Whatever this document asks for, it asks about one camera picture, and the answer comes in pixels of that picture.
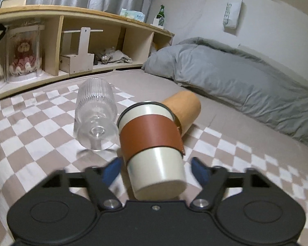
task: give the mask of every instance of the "wooden cylinder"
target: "wooden cylinder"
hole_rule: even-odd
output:
[[[162,104],[166,105],[176,116],[176,125],[183,136],[201,112],[201,102],[191,91],[180,91]]]

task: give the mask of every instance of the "wooden shelf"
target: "wooden shelf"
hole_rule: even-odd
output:
[[[25,5],[0,8],[0,23],[19,26],[25,21],[40,19],[45,29],[41,33],[43,66],[45,74],[27,81],[7,83],[0,89],[0,99],[43,84],[90,73],[115,70],[119,68],[139,67],[147,60],[152,42],[158,48],[168,46],[174,34],[167,30],[139,22],[134,19],[86,8],[60,5]],[[90,33],[88,53],[95,53],[114,47],[128,55],[133,63],[95,65],[91,70],[91,62],[85,69],[59,70],[62,32],[80,30],[82,27],[102,29],[103,32]],[[78,49],[79,38],[71,38],[71,51]]]
[[[10,82],[0,89],[0,99],[4,97],[8,97],[20,91],[31,89],[39,85],[48,84],[48,83],[52,83],[55,81],[67,79],[69,78],[69,76],[70,75],[68,73],[60,70],[58,73],[58,76],[52,76],[45,72],[43,75],[41,75],[41,77],[37,77],[34,79],[25,80],[25,81]]]
[[[78,74],[72,74],[66,73],[64,71],[59,70],[58,76],[52,76],[46,72],[44,72],[41,77],[26,80],[26,81],[19,81],[19,82],[11,82],[6,84],[0,89],[0,99],[8,97],[14,93],[18,93],[27,89],[31,89],[37,86],[45,85],[48,83],[53,83],[56,81],[68,79],[71,77],[77,77],[77,76],[83,76],[90,73],[96,73],[96,72],[102,72],[107,70],[115,70],[119,68],[131,68],[131,67],[140,67],[143,64],[140,62],[133,62],[131,64],[122,63],[122,64],[107,64],[107,65],[94,65],[94,68],[91,71],[82,72]]]
[[[142,29],[147,29],[155,33],[166,35],[170,38],[174,36],[173,33],[167,30],[160,29],[134,19],[87,8],[62,5],[25,5],[0,8],[0,23],[9,23],[13,20],[21,18],[50,18],[59,15],[63,15],[64,17],[73,17],[76,19],[96,19],[98,21],[101,20],[102,23],[115,23],[124,27],[139,27]]]

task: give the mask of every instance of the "glass bottle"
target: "glass bottle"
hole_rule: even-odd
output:
[[[42,75],[40,35],[44,28],[44,25],[32,25],[8,30],[8,82],[33,79]]]
[[[164,22],[164,5],[161,5],[161,9],[159,13],[157,14],[156,18],[159,19],[159,26],[163,26]]]

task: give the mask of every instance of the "gray blanket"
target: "gray blanket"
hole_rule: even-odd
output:
[[[191,38],[151,55],[143,70],[213,96],[308,145],[308,88],[255,56]]]

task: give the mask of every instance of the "white tumbler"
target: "white tumbler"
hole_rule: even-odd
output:
[[[120,115],[121,150],[135,197],[166,200],[186,189],[184,146],[174,114],[158,102],[139,102]]]

